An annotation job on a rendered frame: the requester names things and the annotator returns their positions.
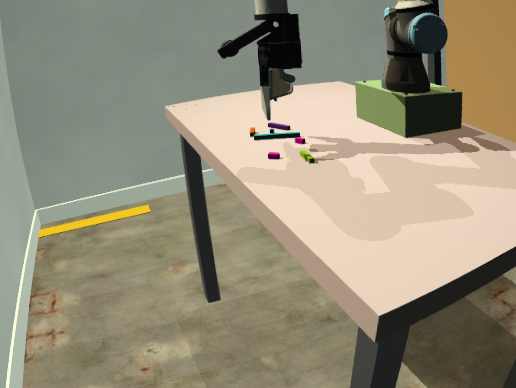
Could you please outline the turquoise rod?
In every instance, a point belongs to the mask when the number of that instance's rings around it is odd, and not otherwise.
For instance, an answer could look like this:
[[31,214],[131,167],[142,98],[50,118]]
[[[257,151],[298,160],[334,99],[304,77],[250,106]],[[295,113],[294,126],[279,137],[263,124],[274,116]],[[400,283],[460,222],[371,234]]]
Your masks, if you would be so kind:
[[254,140],[281,139],[300,137],[300,132],[271,133],[254,135]]

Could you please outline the lime green rod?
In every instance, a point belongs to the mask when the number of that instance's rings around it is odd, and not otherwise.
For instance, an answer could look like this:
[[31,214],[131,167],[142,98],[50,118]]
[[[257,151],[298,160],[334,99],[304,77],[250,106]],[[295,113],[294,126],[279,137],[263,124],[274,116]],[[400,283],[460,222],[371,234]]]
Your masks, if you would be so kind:
[[304,158],[309,164],[315,163],[315,158],[305,150],[300,151],[300,156]]

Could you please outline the purple rod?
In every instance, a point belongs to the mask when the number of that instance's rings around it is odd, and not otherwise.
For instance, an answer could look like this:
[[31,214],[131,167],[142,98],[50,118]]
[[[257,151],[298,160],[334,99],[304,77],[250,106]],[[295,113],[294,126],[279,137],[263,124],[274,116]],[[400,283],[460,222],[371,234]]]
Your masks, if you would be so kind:
[[270,128],[276,128],[281,130],[290,130],[290,125],[284,125],[284,124],[278,124],[278,123],[268,123],[268,127]]

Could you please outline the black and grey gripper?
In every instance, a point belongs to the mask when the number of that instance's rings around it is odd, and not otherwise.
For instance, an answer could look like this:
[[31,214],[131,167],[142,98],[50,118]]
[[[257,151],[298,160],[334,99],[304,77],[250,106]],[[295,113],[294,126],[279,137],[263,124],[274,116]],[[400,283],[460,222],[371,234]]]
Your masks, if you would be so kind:
[[[293,92],[293,85],[290,83],[295,81],[295,76],[285,73],[284,69],[302,68],[298,14],[255,14],[254,20],[266,20],[271,29],[269,36],[257,41],[262,110],[269,121],[270,101],[277,102],[276,98]],[[273,25],[274,22],[278,23],[278,27]]]

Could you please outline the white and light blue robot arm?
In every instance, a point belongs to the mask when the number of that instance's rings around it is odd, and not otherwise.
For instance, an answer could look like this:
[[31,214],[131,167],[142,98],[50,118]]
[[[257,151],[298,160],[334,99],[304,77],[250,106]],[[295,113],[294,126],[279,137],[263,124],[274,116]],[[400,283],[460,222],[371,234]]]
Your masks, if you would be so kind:
[[[255,0],[255,7],[256,14],[288,13],[287,0]],[[398,0],[396,7],[385,9],[384,20],[387,61],[381,87],[402,93],[430,92],[422,53],[440,51],[448,37],[446,25],[436,15],[433,2]],[[270,31],[264,21],[237,38],[225,41],[217,52],[223,59],[233,57],[241,48]]]

